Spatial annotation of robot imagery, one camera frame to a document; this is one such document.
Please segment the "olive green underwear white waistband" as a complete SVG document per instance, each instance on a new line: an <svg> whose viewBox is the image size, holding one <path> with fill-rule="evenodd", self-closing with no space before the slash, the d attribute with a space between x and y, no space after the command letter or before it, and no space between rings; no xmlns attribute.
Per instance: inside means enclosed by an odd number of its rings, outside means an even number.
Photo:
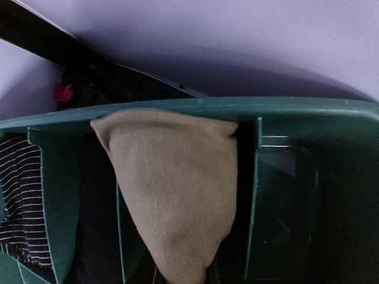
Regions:
<svg viewBox="0 0 379 284"><path fill-rule="evenodd" d="M169 283L204 283L236 215L237 124L130 109L91 127L162 276Z"/></svg>

